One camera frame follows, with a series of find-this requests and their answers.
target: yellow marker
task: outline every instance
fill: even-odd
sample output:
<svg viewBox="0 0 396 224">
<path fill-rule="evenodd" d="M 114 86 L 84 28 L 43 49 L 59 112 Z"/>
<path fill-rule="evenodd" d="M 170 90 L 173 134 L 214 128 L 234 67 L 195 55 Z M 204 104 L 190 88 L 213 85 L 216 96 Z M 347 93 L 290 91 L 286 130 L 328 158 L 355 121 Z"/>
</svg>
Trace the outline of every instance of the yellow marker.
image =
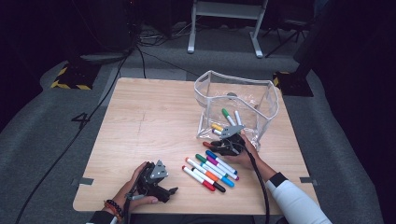
<svg viewBox="0 0 396 224">
<path fill-rule="evenodd" d="M 214 129 L 216 129 L 216 130 L 218 130 L 220 132 L 223 130 L 223 128 L 221 128 L 219 125 L 217 125 L 215 123 L 212 123 L 212 128 L 214 128 Z"/>
</svg>

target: equipment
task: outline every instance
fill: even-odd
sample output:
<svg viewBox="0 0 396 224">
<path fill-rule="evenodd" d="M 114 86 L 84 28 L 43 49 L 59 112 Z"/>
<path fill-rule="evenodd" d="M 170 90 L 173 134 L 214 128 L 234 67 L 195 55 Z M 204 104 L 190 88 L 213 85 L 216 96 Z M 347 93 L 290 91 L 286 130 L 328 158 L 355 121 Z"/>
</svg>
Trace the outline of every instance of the equipment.
<svg viewBox="0 0 396 224">
<path fill-rule="evenodd" d="M 245 128 L 244 125 L 228 126 L 221 131 L 219 141 L 203 142 L 213 152 L 221 156 L 237 156 L 245 147 L 245 140 L 238 133 Z"/>
<path fill-rule="evenodd" d="M 160 160 L 157 161 L 157 164 L 148 162 L 137 179 L 136 190 L 139 195 L 133 196 L 132 193 L 128 193 L 127 198 L 129 200 L 137 200 L 144 196 L 154 196 L 158 201 L 166 203 L 170 196 L 177 191 L 177 188 L 167 190 L 158 185 L 167 176 L 168 173 L 165 170 L 165 166 Z"/>
</svg>

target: green marker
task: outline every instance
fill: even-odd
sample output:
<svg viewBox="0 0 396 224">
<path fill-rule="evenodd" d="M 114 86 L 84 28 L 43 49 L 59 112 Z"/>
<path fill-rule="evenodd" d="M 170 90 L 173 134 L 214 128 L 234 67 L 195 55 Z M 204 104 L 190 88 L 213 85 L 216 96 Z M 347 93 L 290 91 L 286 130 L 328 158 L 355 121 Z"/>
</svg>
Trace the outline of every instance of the green marker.
<svg viewBox="0 0 396 224">
<path fill-rule="evenodd" d="M 231 125 L 236 126 L 235 122 L 233 122 L 233 119 L 230 117 L 230 114 L 228 114 L 226 109 L 222 108 L 221 112 L 224 115 L 224 117 L 231 123 Z"/>
<path fill-rule="evenodd" d="M 212 168 L 212 170 L 216 171 L 219 175 L 222 175 L 222 176 L 225 176 L 225 177 L 228 176 L 224 171 L 220 170 L 219 167 L 215 166 L 212 162 L 208 161 L 207 159 L 205 159 L 200 154 L 195 154 L 195 158 L 202 162 L 201 166 L 203 166 L 203 164 L 205 164 L 208 167 Z"/>
</svg>

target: gray floor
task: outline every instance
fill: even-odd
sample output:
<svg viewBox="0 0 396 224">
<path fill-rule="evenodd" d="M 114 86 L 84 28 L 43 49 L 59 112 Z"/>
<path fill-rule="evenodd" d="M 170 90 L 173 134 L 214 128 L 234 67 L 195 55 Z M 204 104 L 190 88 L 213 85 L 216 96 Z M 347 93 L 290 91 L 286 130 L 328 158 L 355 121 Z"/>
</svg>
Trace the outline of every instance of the gray floor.
<svg viewBox="0 0 396 224">
<path fill-rule="evenodd" d="M 140 47 L 147 53 L 144 54 L 147 77 L 195 80 L 214 70 L 235 77 L 272 79 L 275 71 L 296 69 L 298 64 L 292 55 L 302 40 L 289 42 L 268 59 L 257 59 L 248 30 L 203 30 L 197 34 L 193 54 L 187 53 L 187 35 L 157 47 Z M 278 43 L 276 32 L 259 38 L 259 42 L 264 53 L 268 52 Z M 103 65 L 91 91 L 51 89 L 50 84 L 63 65 L 60 63 L 43 75 L 43 92 L 1 132 L 1 223 L 16 221 L 38 181 L 77 133 L 78 123 L 70 120 L 82 112 L 93 111 L 108 90 L 118 64 Z M 120 76 L 142 77 L 142 68 L 140 54 L 135 51 L 122 67 Z M 314 97 L 284 96 L 284 100 L 311 177 L 318 181 L 315 190 L 323 211 L 333 223 L 383 223 L 375 187 L 332 116 L 320 80 L 313 72 L 307 80 Z M 92 213 L 73 209 L 77 188 L 71 183 L 84 172 L 106 113 L 106 102 L 39 186 L 20 223 L 89 220 Z M 256 217 L 256 221 L 263 223 L 264 219 Z"/>
</svg>

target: person's hand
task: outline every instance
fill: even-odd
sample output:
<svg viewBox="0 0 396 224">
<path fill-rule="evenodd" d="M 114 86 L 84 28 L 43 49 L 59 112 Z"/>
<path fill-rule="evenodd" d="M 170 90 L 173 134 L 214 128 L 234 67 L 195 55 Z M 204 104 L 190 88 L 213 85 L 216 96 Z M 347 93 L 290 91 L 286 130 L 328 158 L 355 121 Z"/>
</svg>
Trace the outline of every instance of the person's hand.
<svg viewBox="0 0 396 224">
<path fill-rule="evenodd" d="M 126 202 L 126 198 L 125 195 L 127 193 L 129 193 L 129 191 L 131 190 L 132 186 L 134 185 L 134 182 L 136 181 L 137 177 L 139 176 L 140 172 L 142 172 L 143 168 L 146 165 L 146 161 L 143 162 L 139 167 L 137 167 L 134 170 L 134 174 L 132 175 L 131 179 L 126 182 L 124 184 L 124 186 L 119 190 L 119 192 L 116 194 L 116 196 L 114 196 L 113 201 L 121 208 L 123 209 L 123 206 Z M 130 203 L 129 206 L 129 211 L 131 212 L 132 210 L 134 210 L 137 206 L 142 205 L 142 204 L 150 204 L 150 203 L 157 203 L 158 199 L 154 196 L 145 196 L 141 199 L 138 200 L 133 200 Z M 113 214 L 113 212 L 111 211 L 111 209 L 109 208 L 103 208 L 103 211 L 107 211 L 111 214 Z"/>
<path fill-rule="evenodd" d="M 245 136 L 245 132 L 243 130 L 241 131 L 240 135 L 245 140 L 245 147 L 252 154 L 254 160 L 256 162 L 261 161 L 262 159 L 260 158 L 257 149 L 250 143 L 248 138 Z M 253 169 L 253 166 L 250 161 L 250 157 L 248 156 L 248 153 L 245 150 L 243 150 L 237 156 L 224 156 L 224 158 L 232 162 L 237 162 L 248 169 Z"/>
<path fill-rule="evenodd" d="M 137 177 L 139 176 L 139 173 L 143 170 L 145 165 L 146 165 L 146 163 L 143 162 L 143 164 L 141 164 L 139 167 L 136 168 L 136 170 L 134 170 L 134 174 L 132 175 L 132 178 L 130 180 L 132 182 L 132 184 L 136 181 Z M 142 204 L 151 204 L 151 203 L 157 203 L 157 202 L 158 202 L 158 199 L 156 197 L 154 197 L 154 196 L 145 196 L 145 197 L 143 197 L 141 199 L 133 200 L 133 201 L 131 201 L 131 203 L 129 205 L 129 212 L 131 212 L 137 206 L 140 206 Z"/>
</svg>

